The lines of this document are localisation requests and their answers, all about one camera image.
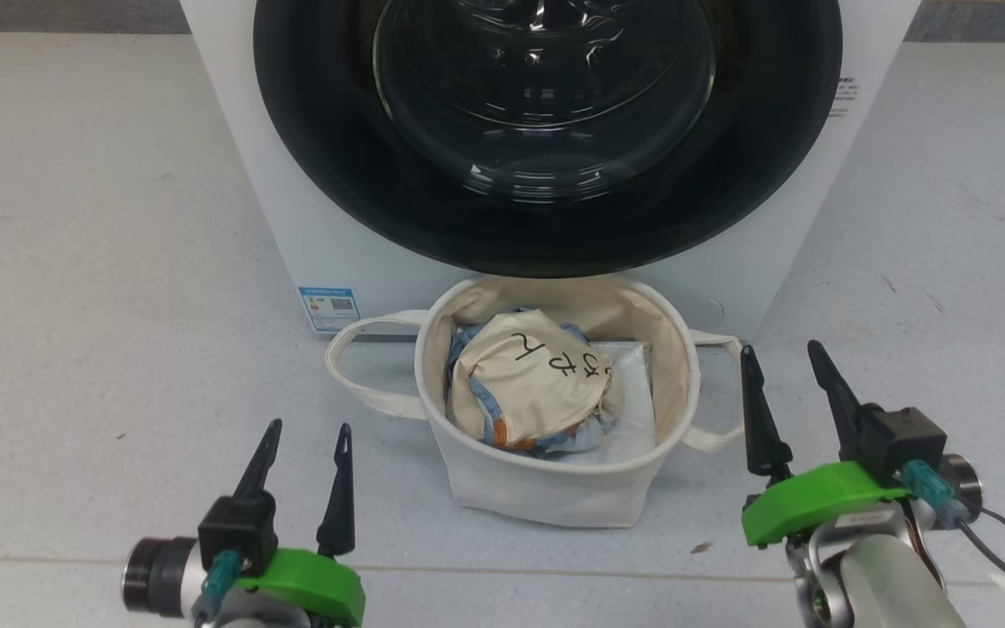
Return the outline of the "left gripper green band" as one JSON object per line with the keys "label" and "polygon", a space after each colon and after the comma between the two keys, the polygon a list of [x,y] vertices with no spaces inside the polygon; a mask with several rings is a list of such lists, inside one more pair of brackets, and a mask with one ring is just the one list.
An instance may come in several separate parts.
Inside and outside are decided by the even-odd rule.
{"label": "left gripper green band", "polygon": [[[268,495],[283,421],[269,422],[232,493],[238,503]],[[352,429],[340,426],[334,456],[336,474],[316,541],[318,553],[281,548],[260,577],[241,577],[221,597],[209,619],[196,617],[196,600],[208,575],[195,539],[142,539],[123,569],[123,605],[130,612],[188,621],[191,627],[360,627],[366,593],[358,573],[330,557],[356,546]]]}

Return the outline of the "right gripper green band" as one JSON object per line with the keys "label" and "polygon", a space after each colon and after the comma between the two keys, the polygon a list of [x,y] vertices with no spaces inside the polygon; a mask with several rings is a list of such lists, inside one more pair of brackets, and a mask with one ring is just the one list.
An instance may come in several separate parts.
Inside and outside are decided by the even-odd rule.
{"label": "right gripper green band", "polygon": [[810,339],[807,354],[815,381],[829,401],[841,462],[793,476],[789,466],[792,449],[777,432],[764,393],[764,373],[754,347],[744,345],[739,353],[739,372],[747,469],[769,481],[779,481],[750,498],[743,508],[746,544],[762,548],[782,543],[822,524],[901,500],[925,505],[930,514],[926,529],[956,531],[962,524],[977,520],[982,510],[982,482],[960,454],[946,454],[937,468],[909,461],[885,478],[853,461],[858,456],[860,402],[820,341]]}

